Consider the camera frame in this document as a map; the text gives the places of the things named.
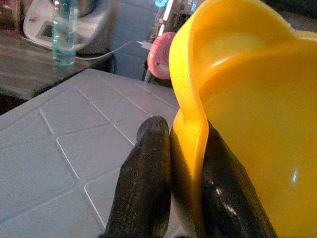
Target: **kitchen appliance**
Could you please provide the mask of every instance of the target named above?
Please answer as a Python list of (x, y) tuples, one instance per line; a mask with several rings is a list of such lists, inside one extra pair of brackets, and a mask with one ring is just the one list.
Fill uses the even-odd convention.
[[(80, 54), (104, 53), (111, 41), (118, 13), (116, 0), (78, 1), (79, 18), (75, 49)], [(33, 0), (23, 31), (33, 43), (52, 48), (54, 6), (51, 0)]]

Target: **water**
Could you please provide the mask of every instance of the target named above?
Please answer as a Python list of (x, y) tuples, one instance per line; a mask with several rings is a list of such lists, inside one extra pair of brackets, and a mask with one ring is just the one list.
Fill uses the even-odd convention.
[(60, 65), (75, 63), (77, 0), (55, 0), (53, 19), (53, 60)]

